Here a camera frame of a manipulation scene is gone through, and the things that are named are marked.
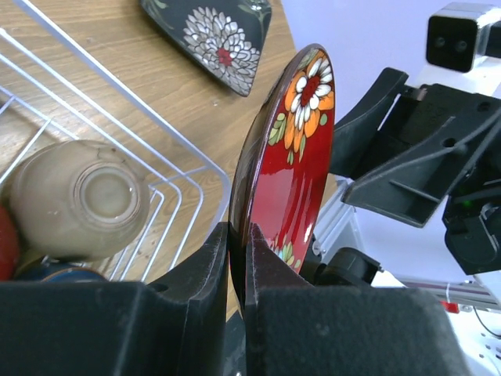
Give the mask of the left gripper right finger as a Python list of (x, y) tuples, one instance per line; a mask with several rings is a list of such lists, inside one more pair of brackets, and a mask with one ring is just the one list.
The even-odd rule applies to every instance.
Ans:
[(314, 287), (253, 225), (245, 250), (249, 375), (467, 375), (438, 300), (408, 288)]

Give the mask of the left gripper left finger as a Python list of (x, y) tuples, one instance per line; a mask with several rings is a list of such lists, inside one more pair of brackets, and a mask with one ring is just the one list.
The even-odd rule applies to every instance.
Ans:
[(222, 374), (227, 233), (150, 284), (2, 284), (2, 374)]

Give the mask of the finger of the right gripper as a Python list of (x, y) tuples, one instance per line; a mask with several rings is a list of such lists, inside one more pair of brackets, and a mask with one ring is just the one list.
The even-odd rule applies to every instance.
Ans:
[(451, 116), (423, 142), (355, 180), (343, 202), (421, 228), (499, 129), (499, 113)]
[(330, 173), (350, 177), (409, 75), (384, 68), (366, 94), (333, 127)]

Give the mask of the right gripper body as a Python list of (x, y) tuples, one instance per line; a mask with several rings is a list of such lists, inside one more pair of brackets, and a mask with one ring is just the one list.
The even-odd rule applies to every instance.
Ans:
[(363, 156), (363, 207), (393, 219), (429, 219), (465, 180), (500, 116), (500, 101), (443, 85), (400, 97)]

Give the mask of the red floral oval plate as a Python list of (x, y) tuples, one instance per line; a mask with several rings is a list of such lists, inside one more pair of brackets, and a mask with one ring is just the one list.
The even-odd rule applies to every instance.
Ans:
[(267, 247), (299, 273), (319, 216), (334, 139), (335, 82), (327, 51), (304, 47), (287, 64), (247, 133), (232, 183), (229, 252), (240, 304), (247, 245)]

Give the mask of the black floral square plate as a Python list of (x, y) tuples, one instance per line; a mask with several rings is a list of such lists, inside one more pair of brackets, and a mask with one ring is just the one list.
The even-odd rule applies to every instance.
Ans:
[(150, 19), (205, 71), (249, 96), (272, 18), (268, 1), (141, 1)]

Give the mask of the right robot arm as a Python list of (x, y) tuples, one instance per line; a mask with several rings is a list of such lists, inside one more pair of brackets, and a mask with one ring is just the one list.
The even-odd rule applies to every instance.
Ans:
[(443, 208), (445, 246), (466, 275), (500, 268), (500, 101), (385, 68), (333, 127), (341, 201), (410, 226)]

